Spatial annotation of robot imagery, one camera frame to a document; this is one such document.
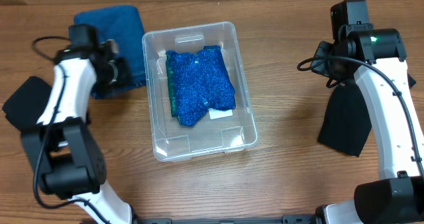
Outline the blue green sequin cloth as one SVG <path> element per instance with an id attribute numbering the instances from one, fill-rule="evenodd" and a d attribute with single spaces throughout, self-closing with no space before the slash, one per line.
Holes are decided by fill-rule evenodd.
<path id="1" fill-rule="evenodd" d="M 181 126 L 194 126 L 210 108 L 236 108 L 220 46 L 204 46 L 196 53 L 167 51 L 166 74 L 171 115 Z"/>

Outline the clear plastic storage container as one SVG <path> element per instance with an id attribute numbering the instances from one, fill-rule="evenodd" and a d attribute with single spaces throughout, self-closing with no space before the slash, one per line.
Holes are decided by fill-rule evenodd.
<path id="1" fill-rule="evenodd" d="M 151 31 L 142 43 L 157 160 L 256 146 L 259 134 L 234 24 Z"/>

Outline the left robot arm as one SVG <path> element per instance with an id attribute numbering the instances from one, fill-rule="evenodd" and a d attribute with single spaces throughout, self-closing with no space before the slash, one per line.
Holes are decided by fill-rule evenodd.
<path id="1" fill-rule="evenodd" d="M 45 209 L 76 204 L 96 223 L 136 223 L 133 208 L 107 181 L 105 159 L 87 124 L 91 92 L 130 85 L 129 65 L 117 56 L 114 40 L 98 42 L 91 25 L 70 26 L 68 41 L 51 59 L 54 84 L 43 113 L 21 133 L 34 198 Z"/>

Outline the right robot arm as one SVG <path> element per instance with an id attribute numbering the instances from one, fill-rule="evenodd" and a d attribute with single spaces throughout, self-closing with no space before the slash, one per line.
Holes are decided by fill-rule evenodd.
<path id="1" fill-rule="evenodd" d="M 333 93 L 319 142 L 357 156 L 368 135 L 378 149 L 379 180 L 348 201 L 319 207 L 317 223 L 413 223 L 423 220 L 423 132 L 412 102 L 414 81 L 394 28 L 376 29 L 365 0 L 331 7 L 333 42 L 298 65 L 327 78 Z"/>

